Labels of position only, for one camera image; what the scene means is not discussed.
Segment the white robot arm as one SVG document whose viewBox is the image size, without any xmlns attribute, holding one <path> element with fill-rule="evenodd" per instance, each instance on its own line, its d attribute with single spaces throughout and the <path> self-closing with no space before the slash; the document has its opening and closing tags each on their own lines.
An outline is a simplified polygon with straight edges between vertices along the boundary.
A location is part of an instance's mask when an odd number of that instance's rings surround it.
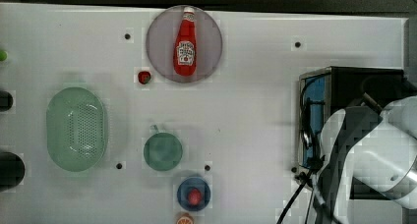
<svg viewBox="0 0 417 224">
<path fill-rule="evenodd" d="M 357 179 L 403 208 L 416 207 L 416 98 L 334 112 L 320 135 L 324 166 L 313 176 L 315 224 L 353 224 Z"/>
</svg>

